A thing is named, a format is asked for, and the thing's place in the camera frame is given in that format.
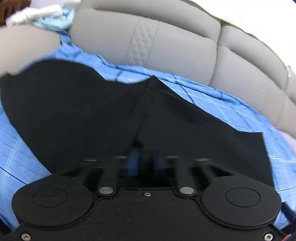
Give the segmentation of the light blue garment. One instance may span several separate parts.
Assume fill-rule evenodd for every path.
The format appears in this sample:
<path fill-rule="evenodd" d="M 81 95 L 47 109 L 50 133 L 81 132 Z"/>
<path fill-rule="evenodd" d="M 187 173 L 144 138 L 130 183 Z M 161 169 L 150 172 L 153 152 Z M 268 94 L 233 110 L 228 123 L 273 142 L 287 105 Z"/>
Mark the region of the light blue garment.
<path fill-rule="evenodd" d="M 55 32 L 66 31 L 73 24 L 75 10 L 73 7 L 68 6 L 62 7 L 62 10 L 63 12 L 61 16 L 45 16 L 37 18 L 28 22 L 28 25 Z"/>

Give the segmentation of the lavender sofa cover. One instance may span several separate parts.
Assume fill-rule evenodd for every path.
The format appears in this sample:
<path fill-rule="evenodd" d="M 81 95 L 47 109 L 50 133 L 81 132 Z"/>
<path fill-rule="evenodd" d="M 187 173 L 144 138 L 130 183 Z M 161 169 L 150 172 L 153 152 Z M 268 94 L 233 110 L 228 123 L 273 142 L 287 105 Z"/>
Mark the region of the lavender sofa cover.
<path fill-rule="evenodd" d="M 291 147 L 291 149 L 296 153 L 296 139 L 292 137 L 290 134 L 280 131 L 280 134 L 283 136 L 285 141 Z"/>

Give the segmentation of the blue checked bed sheet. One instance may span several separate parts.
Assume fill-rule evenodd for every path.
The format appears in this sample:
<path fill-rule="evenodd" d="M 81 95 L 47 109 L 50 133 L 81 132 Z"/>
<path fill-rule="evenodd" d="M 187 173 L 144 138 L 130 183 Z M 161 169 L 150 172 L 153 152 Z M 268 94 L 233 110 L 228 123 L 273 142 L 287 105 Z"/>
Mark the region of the blue checked bed sheet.
<path fill-rule="evenodd" d="M 271 123 L 242 100 L 218 89 L 191 80 L 149 70 L 140 66 L 108 63 L 99 55 L 90 55 L 64 37 L 58 49 L 47 58 L 78 62 L 94 68 L 104 78 L 123 83 L 134 83 L 151 76 L 158 77 L 182 98 L 239 131 L 261 132 L 271 162 L 275 188 L 283 202 L 295 209 L 295 152 Z M 11 208 L 13 195 L 24 185 L 49 175 L 22 138 L 1 112 L 1 221 L 11 230 L 18 221 Z"/>

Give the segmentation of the white cloth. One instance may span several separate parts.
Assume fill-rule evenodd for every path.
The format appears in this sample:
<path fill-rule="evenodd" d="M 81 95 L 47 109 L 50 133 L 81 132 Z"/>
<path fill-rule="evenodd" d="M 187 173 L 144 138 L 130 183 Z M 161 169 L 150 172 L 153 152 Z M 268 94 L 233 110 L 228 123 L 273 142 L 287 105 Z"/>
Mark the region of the white cloth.
<path fill-rule="evenodd" d="M 11 27 L 14 25 L 25 23 L 30 20 L 34 20 L 36 18 L 41 18 L 45 16 L 61 16 L 62 14 L 63 9 L 58 4 L 46 6 L 40 9 L 26 7 L 8 17 L 6 19 L 6 25 Z"/>

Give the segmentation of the beige leather sofa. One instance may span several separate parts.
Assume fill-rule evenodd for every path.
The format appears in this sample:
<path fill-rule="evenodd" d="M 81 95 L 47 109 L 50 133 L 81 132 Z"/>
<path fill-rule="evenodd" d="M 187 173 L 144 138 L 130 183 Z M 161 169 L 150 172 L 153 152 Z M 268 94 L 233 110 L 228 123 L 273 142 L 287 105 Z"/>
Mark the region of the beige leather sofa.
<path fill-rule="evenodd" d="M 295 135 L 295 73 L 256 37 L 189 1 L 82 1 L 72 43 L 234 95 Z"/>

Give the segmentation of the black pants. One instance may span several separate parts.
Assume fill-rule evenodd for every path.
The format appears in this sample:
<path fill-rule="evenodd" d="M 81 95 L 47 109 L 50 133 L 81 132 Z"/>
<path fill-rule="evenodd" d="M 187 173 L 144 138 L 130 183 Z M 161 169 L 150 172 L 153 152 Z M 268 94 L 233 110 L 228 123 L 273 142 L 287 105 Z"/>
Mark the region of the black pants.
<path fill-rule="evenodd" d="M 46 60 L 1 78 L 11 125 L 51 173 L 87 158 L 145 148 L 214 163 L 273 186 L 261 133 L 241 132 L 180 97 L 158 78 L 125 84 L 93 68 Z"/>

